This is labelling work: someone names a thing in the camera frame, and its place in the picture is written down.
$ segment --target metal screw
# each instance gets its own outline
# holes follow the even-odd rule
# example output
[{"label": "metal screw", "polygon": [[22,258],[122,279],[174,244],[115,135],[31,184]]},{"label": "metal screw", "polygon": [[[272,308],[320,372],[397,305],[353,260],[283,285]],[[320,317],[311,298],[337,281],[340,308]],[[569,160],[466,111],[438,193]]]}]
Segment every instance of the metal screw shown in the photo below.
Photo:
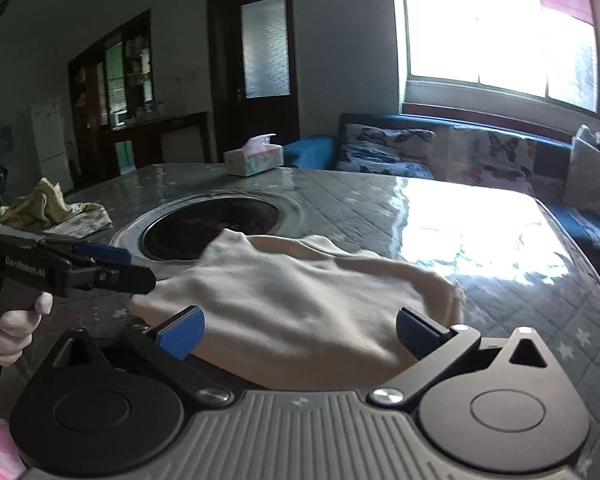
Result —
[{"label": "metal screw", "polygon": [[404,393],[396,388],[378,388],[371,392],[371,400],[383,406],[395,406],[404,400]]},{"label": "metal screw", "polygon": [[203,388],[196,392],[196,399],[202,404],[216,408],[229,403],[232,394],[224,388]]}]

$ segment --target window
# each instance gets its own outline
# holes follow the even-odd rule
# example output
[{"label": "window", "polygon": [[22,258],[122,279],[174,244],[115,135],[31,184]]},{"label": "window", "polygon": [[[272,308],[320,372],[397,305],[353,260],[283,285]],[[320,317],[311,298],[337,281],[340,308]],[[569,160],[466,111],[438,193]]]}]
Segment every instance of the window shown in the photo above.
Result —
[{"label": "window", "polygon": [[246,98],[289,95],[286,0],[261,0],[240,10]]},{"label": "window", "polygon": [[405,0],[410,75],[598,111],[591,0]]}]

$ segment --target tissue box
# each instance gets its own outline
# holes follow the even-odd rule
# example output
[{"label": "tissue box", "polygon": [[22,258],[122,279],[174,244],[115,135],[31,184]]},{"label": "tissue box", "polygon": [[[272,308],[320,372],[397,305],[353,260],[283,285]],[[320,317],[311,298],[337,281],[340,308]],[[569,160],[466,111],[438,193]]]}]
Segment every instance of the tissue box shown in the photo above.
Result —
[{"label": "tissue box", "polygon": [[226,172],[232,175],[251,176],[284,163],[284,151],[277,144],[266,144],[264,149],[253,153],[245,153],[243,149],[224,152]]}]

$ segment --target refrigerator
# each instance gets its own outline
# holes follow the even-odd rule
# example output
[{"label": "refrigerator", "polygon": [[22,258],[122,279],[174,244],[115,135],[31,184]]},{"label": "refrigerator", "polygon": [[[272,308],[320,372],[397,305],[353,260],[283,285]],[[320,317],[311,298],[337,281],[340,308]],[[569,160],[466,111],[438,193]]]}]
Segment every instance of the refrigerator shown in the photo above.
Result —
[{"label": "refrigerator", "polygon": [[53,184],[60,184],[62,192],[71,191],[74,181],[66,155],[60,101],[32,107],[31,123],[42,176],[46,176]]}]

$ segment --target butterfly print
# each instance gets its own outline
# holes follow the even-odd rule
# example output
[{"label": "butterfly print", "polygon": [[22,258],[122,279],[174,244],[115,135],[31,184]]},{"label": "butterfly print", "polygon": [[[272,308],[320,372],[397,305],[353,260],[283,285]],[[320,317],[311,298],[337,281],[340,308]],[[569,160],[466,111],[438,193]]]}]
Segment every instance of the butterfly print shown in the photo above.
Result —
[{"label": "butterfly print", "polygon": [[509,162],[516,161],[516,148],[520,143],[520,139],[514,137],[506,142],[502,142],[496,134],[489,132],[489,156],[497,157],[499,153],[503,153]]},{"label": "butterfly print", "polygon": [[380,175],[391,175],[391,173],[389,172],[389,170],[371,171],[368,167],[363,166],[362,164],[360,164],[360,173],[373,173],[373,174],[380,174]]},{"label": "butterfly print", "polygon": [[338,160],[341,162],[351,162],[351,159],[347,156],[346,150],[340,150],[338,153]]},{"label": "butterfly print", "polygon": [[381,146],[387,146],[386,143],[386,134],[384,132],[378,132],[377,130],[372,130],[371,128],[362,128],[358,136],[358,140],[367,140],[368,142],[372,142],[374,144],[380,144]]},{"label": "butterfly print", "polygon": [[484,169],[491,173],[495,178],[502,178],[509,182],[515,182],[520,178],[520,172],[517,170],[501,170],[500,168],[494,168],[487,164],[484,165]]},{"label": "butterfly print", "polygon": [[431,142],[431,132],[429,130],[406,130],[399,134],[394,139],[394,144],[401,144],[405,140],[411,139],[412,137],[418,137],[423,142]]},{"label": "butterfly print", "polygon": [[425,155],[413,155],[413,153],[402,151],[398,153],[398,157],[402,162],[418,162],[420,164],[427,163],[427,157]]},{"label": "butterfly print", "polygon": [[395,156],[387,155],[383,152],[372,152],[371,150],[364,149],[350,151],[349,156],[352,156],[353,158],[362,158],[371,162],[382,162],[385,164],[393,164],[394,162],[400,162],[400,160]]}]

